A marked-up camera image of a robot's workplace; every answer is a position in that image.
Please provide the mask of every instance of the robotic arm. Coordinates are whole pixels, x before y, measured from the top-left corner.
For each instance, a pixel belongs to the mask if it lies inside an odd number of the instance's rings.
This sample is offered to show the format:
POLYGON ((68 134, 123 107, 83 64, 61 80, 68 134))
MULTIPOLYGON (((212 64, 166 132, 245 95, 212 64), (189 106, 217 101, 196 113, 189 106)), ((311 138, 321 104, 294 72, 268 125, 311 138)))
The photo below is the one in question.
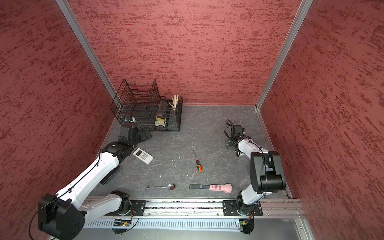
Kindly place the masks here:
MULTIPOLYGON (((249 216, 260 199, 285 189, 283 168, 277 152, 258 146, 244 134, 244 128, 240 125, 234 126, 230 120, 226 120, 226 123, 231 128, 230 135, 224 131, 228 137, 227 148, 235 150, 237 157, 246 155, 250 159, 251 184, 240 191, 236 202, 238 213, 249 216)), ((39 201, 38 228, 60 240, 72 240, 84 225, 107 213, 131 213, 129 195, 117 190, 89 204, 83 205, 83 202, 99 182, 104 184, 110 178, 138 143, 151 137, 148 128, 141 129, 132 120, 124 123, 117 142, 111 142, 101 149, 99 157, 74 181, 55 195, 46 194, 39 201)), ((248 227, 243 232, 252 230, 253 227, 248 227)))
POLYGON ((254 143, 240 125, 233 125, 230 120, 225 122, 231 128, 231 135, 224 130, 228 137, 227 148, 235 150, 237 157, 246 155, 250 159, 251 184, 237 197, 238 213, 247 216, 260 199, 285 189, 283 166, 278 152, 270 152, 254 143))
POLYGON ((130 213, 129 195, 117 190, 87 205, 83 202, 99 182, 110 178, 138 143, 151 137, 148 128, 141 129, 135 122, 123 124, 118 142, 103 148, 84 172, 55 195, 46 194, 39 201, 38 228, 60 240, 71 240, 84 225, 100 216, 115 211, 120 215, 130 213))

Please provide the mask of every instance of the wire cage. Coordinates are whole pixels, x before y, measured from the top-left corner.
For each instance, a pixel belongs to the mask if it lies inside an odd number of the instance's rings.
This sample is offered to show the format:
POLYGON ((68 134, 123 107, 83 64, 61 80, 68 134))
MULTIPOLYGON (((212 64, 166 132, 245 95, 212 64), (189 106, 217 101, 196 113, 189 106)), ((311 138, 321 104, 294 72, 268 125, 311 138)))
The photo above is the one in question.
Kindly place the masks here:
POLYGON ((142 127, 151 131, 180 131, 183 98, 176 107, 173 101, 160 97, 156 80, 147 84, 127 83, 124 79, 111 104, 111 111, 123 124, 134 117, 142 127))

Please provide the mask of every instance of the screwdriver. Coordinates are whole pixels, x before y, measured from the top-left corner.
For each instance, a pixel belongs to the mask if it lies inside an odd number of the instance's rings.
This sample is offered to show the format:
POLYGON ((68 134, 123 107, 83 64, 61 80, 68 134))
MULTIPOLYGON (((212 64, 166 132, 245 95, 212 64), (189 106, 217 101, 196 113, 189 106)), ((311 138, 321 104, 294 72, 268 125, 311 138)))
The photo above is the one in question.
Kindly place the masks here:
POLYGON ((198 159, 197 156, 196 156, 195 150, 193 150, 193 153, 195 154, 195 158, 196 158, 195 161, 196 161, 196 164, 197 164, 197 170, 198 170, 199 172, 202 172, 203 169, 201 168, 201 165, 200 165, 199 159, 198 159))

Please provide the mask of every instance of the vented panel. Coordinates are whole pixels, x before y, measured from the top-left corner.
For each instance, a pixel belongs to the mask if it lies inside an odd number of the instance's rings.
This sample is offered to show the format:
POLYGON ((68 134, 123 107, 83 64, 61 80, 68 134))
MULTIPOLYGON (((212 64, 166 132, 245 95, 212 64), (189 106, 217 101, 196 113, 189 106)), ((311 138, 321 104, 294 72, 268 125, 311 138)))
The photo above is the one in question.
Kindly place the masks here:
MULTIPOLYGON (((88 225, 84 226, 84 228, 112 228, 113 221, 114 219, 100 218, 90 222, 88 225)), ((238 228, 240 227, 238 221, 238 219, 139 219, 135 228, 238 231, 238 228)), ((131 226, 113 228, 131 228, 131 226)))

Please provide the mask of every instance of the remote control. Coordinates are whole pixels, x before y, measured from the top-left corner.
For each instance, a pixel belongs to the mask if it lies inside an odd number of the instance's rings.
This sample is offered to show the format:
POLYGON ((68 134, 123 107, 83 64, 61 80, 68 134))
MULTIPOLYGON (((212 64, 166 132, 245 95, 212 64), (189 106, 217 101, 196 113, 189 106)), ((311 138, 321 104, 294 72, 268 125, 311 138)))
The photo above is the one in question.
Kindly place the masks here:
POLYGON ((136 149, 136 151, 133 153, 135 157, 140 159, 141 161, 145 162, 146 164, 149 164, 153 157, 149 155, 148 153, 144 152, 141 148, 136 149))

